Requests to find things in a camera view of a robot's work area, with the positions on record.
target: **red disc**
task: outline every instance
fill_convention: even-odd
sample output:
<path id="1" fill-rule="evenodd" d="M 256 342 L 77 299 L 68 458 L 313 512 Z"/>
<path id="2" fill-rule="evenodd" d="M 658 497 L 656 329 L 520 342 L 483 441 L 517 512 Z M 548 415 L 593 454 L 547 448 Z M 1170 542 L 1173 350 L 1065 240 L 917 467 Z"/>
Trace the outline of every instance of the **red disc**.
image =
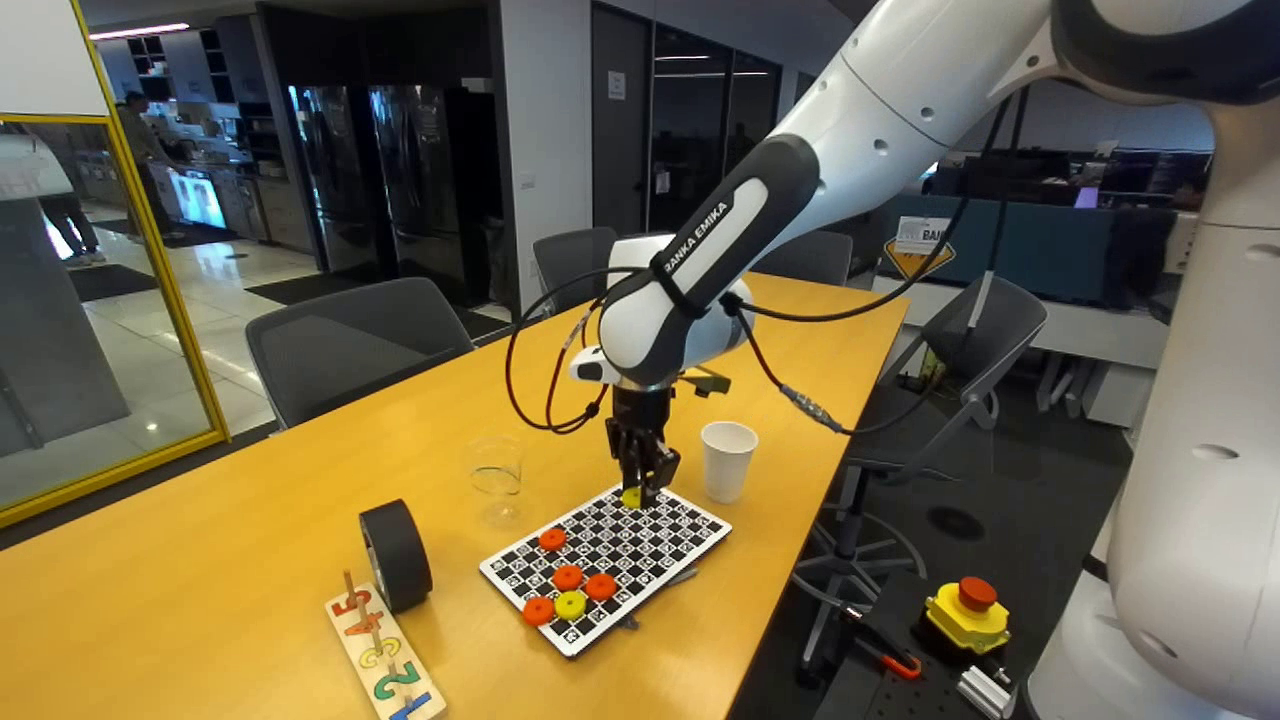
<path id="1" fill-rule="evenodd" d="M 532 626 L 545 625 L 552 621 L 556 616 L 556 603 L 545 597 L 534 597 L 525 603 L 525 610 L 521 612 L 525 616 L 525 623 Z"/>
<path id="2" fill-rule="evenodd" d="M 564 547 L 564 530 L 559 528 L 552 528 L 545 533 L 538 536 L 538 546 L 547 552 L 554 552 Z"/>
<path id="3" fill-rule="evenodd" d="M 586 592 L 586 597 L 595 602 L 604 602 L 613 597 L 613 593 L 618 592 L 618 583 L 613 579 L 613 575 L 599 573 L 586 580 L 586 587 L 582 591 Z"/>
<path id="4" fill-rule="evenodd" d="M 582 569 L 577 565 L 561 565 L 552 575 L 552 584 L 561 592 L 576 591 L 582 584 Z"/>
<path id="5" fill-rule="evenodd" d="M 996 605 L 996 588 L 982 578 L 963 578 L 960 580 L 960 602 L 974 612 L 986 612 Z"/>

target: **white paper cup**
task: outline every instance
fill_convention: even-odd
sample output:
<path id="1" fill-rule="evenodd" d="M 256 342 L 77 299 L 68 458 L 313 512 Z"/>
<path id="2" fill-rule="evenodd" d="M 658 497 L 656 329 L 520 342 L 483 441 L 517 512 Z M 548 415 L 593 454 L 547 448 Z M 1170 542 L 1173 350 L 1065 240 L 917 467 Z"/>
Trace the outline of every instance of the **white paper cup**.
<path id="1" fill-rule="evenodd" d="M 707 495 L 716 502 L 737 502 L 746 483 L 746 466 L 760 438 L 739 423 L 712 423 L 703 428 L 703 464 Z"/>

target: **checkerboard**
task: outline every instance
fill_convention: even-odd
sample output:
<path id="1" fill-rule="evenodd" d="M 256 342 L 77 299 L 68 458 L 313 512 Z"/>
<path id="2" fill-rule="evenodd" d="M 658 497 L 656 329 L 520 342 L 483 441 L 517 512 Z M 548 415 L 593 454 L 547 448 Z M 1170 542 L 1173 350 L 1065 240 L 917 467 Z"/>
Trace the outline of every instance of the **checkerboard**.
<path id="1" fill-rule="evenodd" d="M 608 573 L 617 593 L 604 601 L 588 598 L 575 621 L 556 618 L 538 628 L 566 657 L 598 641 L 672 578 L 689 568 L 733 528 L 673 492 L 662 492 L 655 506 L 622 505 L 622 488 L 612 487 L 526 536 L 480 564 L 480 573 L 521 610 L 529 598 L 559 594 L 552 575 L 561 565 L 577 565 L 585 578 Z M 564 547 L 548 552 L 538 536 L 564 530 Z"/>

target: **stainless steel refrigerator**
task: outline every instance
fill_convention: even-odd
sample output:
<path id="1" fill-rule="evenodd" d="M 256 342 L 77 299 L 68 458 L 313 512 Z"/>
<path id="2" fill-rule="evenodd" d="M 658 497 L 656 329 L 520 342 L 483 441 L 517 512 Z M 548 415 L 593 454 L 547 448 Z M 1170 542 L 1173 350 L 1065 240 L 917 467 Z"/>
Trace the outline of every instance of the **stainless steel refrigerator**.
<path id="1" fill-rule="evenodd" d="M 500 191 L 471 179 L 498 176 L 497 135 L 488 140 L 479 99 L 422 85 L 375 86 L 369 96 L 399 273 L 430 277 L 453 302 L 485 301 L 489 250 L 480 222 L 489 199 L 500 204 Z M 492 168 L 471 151 L 489 145 Z"/>
<path id="2" fill-rule="evenodd" d="M 378 188 L 378 160 L 365 92 L 343 86 L 289 87 L 298 145 L 330 273 L 387 277 L 390 270 Z"/>

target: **yellow door frame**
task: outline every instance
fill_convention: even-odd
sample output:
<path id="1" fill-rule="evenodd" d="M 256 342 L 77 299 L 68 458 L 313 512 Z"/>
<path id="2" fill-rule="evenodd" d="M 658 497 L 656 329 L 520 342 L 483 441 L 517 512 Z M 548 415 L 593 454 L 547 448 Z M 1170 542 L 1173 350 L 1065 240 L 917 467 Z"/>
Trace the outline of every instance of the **yellow door frame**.
<path id="1" fill-rule="evenodd" d="M 97 78 L 99 90 L 102 92 L 102 100 L 106 104 L 106 115 L 38 115 L 23 113 L 0 114 L 0 120 L 18 123 L 96 124 L 106 128 L 108 143 L 110 145 L 111 155 L 115 159 L 116 169 L 119 170 L 120 179 L 124 183 L 124 190 L 129 196 L 129 204 L 132 205 L 134 217 L 141 218 L 142 240 L 147 251 L 147 259 L 151 260 L 151 268 L 155 270 L 156 283 L 160 286 L 160 296 L 164 299 L 165 307 L 169 310 L 169 316 L 173 319 L 174 332 L 178 334 L 178 342 L 187 359 L 187 366 L 191 369 L 191 377 L 196 384 L 196 392 L 200 395 L 201 405 L 205 407 L 205 415 L 209 419 L 210 429 L 187 439 L 145 452 L 143 455 L 125 460 L 124 462 L 111 465 L 110 468 L 105 468 L 92 475 L 64 483 L 51 491 L 8 507 L 0 507 L 0 528 L 44 512 L 51 507 L 70 502 L 77 497 L 115 484 L 120 480 L 137 475 L 138 473 L 169 462 L 170 460 L 189 455 L 197 450 L 216 445 L 218 442 L 230 441 L 230 432 L 227 427 L 227 419 L 223 416 L 223 410 L 218 404 L 218 396 L 214 392 L 214 383 L 209 377 L 209 368 L 205 366 L 204 355 L 201 355 L 200 345 L 196 341 L 196 332 L 191 327 L 191 318 L 187 315 L 187 307 L 182 301 L 182 292 L 178 288 L 178 281 L 174 279 L 173 266 L 169 264 L 169 256 L 164 250 L 159 227 L 156 225 L 155 217 L 151 213 L 151 206 L 146 201 L 146 192 L 142 190 L 142 178 L 138 176 L 138 164 L 133 158 L 133 154 L 129 151 L 128 142 L 124 140 L 124 129 L 120 126 L 120 117 L 116 113 L 115 102 L 111 101 L 111 92 L 110 86 L 106 82 L 106 73 L 102 70 L 102 65 L 99 61 L 97 50 L 93 47 L 93 42 L 88 38 L 88 26 L 84 23 L 84 14 L 81 12 L 79 3 L 77 0 L 68 1 L 72 5 L 72 10 L 76 13 L 76 22 L 79 27 L 81 37 L 84 41 L 84 51 L 88 54 L 90 63 L 93 67 L 93 74 Z"/>

